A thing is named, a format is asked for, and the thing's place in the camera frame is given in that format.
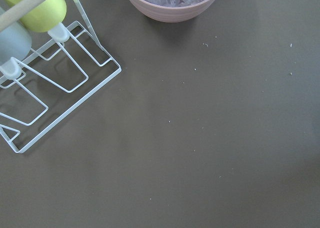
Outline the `pink bowl with ice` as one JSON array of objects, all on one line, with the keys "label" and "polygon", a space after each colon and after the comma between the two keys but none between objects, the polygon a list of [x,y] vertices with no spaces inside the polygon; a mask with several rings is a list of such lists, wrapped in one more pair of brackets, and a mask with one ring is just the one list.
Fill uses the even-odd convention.
[{"label": "pink bowl with ice", "polygon": [[179,23],[197,17],[215,0],[129,0],[145,16],[160,22]]}]

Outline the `yellow cup on rack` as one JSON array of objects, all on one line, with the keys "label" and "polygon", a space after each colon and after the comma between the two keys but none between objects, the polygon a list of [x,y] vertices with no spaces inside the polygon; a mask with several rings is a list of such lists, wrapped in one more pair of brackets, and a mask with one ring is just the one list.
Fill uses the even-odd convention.
[{"label": "yellow cup on rack", "polygon": [[[23,0],[4,1],[10,8],[13,8]],[[66,14],[67,4],[65,0],[43,0],[43,2],[19,18],[19,21],[33,32],[45,33],[61,23]]]}]

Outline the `grey cup on rack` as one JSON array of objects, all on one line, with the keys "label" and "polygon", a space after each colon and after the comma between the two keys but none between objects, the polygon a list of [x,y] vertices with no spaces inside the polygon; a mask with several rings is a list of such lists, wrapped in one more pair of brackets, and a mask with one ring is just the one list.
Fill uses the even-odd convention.
[{"label": "grey cup on rack", "polygon": [[23,61],[32,47],[32,38],[19,22],[11,24],[0,33],[0,64],[11,57]]}]

